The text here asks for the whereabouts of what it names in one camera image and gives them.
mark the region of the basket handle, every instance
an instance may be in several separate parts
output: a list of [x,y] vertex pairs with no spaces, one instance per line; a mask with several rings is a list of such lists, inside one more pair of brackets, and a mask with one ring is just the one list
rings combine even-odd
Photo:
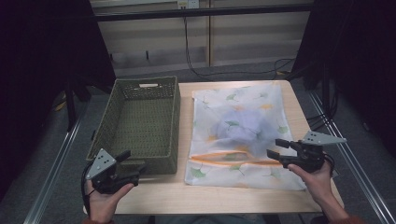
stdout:
[[158,83],[139,84],[140,88],[158,87]]

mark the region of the cable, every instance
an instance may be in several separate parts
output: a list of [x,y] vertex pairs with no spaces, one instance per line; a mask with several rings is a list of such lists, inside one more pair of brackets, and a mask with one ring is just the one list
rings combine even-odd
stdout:
[[334,167],[335,167],[335,160],[329,154],[325,154],[324,155],[324,160],[329,162],[329,164],[330,164],[330,176],[332,176],[332,172],[334,171]]
[[[338,108],[338,95],[339,95],[339,89],[338,89],[336,82],[333,83],[333,89],[334,89],[334,93],[332,95],[332,103],[330,106],[330,113],[328,115],[325,113],[322,113],[320,115],[316,115],[312,118],[307,119],[312,131],[316,131],[319,128],[323,127],[324,125],[329,124],[329,122],[334,118],[335,113]],[[321,121],[323,121],[323,123],[321,123],[318,127],[313,128],[316,124],[318,124]]]
[[[220,72],[220,73],[210,73],[210,74],[201,74],[198,73],[197,71],[195,71],[195,69],[192,67],[191,64],[191,58],[190,58],[190,50],[189,50],[189,39],[188,39],[188,32],[187,32],[187,19],[184,17],[183,18],[184,21],[184,34],[185,34],[185,40],[186,40],[186,59],[187,59],[187,65],[189,66],[190,70],[198,77],[208,80],[208,81],[213,81],[210,78],[210,76],[216,76],[216,75],[228,75],[228,74],[251,74],[251,75],[259,75],[259,74],[265,74],[265,73],[272,73],[275,72],[274,77],[272,78],[272,80],[275,80],[276,78],[276,71],[286,65],[288,65],[289,63],[293,62],[295,59],[279,59],[275,62],[274,65],[274,69],[272,70],[268,70],[268,71],[262,71],[262,72],[245,72],[245,71],[232,71],[232,72]],[[276,64],[281,62],[281,61],[287,61],[286,63],[282,64],[279,67],[276,67]]]
[[292,73],[288,74],[286,77],[284,77],[285,80],[287,81],[292,81],[293,79],[297,78],[297,77],[301,77],[304,75],[304,72],[312,67],[314,67],[315,65],[318,64],[318,61],[313,61],[310,62],[309,64],[305,65],[304,67],[293,71]]
[[84,171],[82,172],[82,175],[81,175],[81,196],[82,196],[82,201],[84,202],[85,209],[87,210],[88,217],[91,214],[90,195],[92,192],[90,194],[85,193],[85,182],[86,182],[85,177],[87,176],[88,169],[90,169],[90,167],[92,165],[93,165],[93,161],[89,162],[85,166]]

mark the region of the wrist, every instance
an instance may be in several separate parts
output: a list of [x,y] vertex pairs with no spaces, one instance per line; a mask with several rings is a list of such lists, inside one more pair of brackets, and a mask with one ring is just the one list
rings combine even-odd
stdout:
[[90,217],[84,219],[84,221],[82,223],[83,224],[114,224],[114,222],[112,220],[109,222],[103,223],[103,222],[94,221]]
[[89,220],[91,220],[95,224],[109,224],[109,223],[113,223],[113,221],[111,219],[105,218],[105,217],[93,217],[93,216],[90,216]]
[[337,199],[332,196],[321,198],[318,202],[329,221],[342,220],[349,218],[349,214],[344,210]]

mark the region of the black curtain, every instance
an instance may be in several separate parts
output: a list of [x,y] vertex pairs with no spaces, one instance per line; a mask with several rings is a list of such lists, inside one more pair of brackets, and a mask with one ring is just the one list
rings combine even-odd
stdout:
[[[316,0],[315,4],[329,2]],[[305,86],[314,89],[326,63],[338,90],[396,157],[392,141],[396,136],[396,2],[348,0],[340,4],[311,12],[293,73],[303,76]]]
[[55,20],[93,15],[88,0],[1,1],[0,199],[29,160],[54,98],[67,80],[111,86],[115,75],[96,22]]

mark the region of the metal rail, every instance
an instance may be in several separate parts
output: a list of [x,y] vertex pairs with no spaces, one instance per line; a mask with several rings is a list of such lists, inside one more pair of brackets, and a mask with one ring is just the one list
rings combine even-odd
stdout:
[[84,103],[82,105],[81,112],[78,115],[78,120],[73,127],[73,129],[67,133],[64,138],[64,142],[62,143],[61,149],[55,159],[55,162],[52,164],[52,167],[49,170],[49,174],[47,176],[46,181],[44,182],[43,187],[35,198],[35,202],[33,203],[30,211],[24,220],[23,224],[36,224],[40,222],[41,217],[43,216],[44,210],[47,207],[47,204],[50,200],[50,196],[52,195],[53,189],[55,187],[56,180],[58,179],[59,173],[61,172],[62,167],[64,166],[64,161],[67,157],[69,149],[76,138],[78,133],[78,129],[82,118],[84,117],[89,102]]

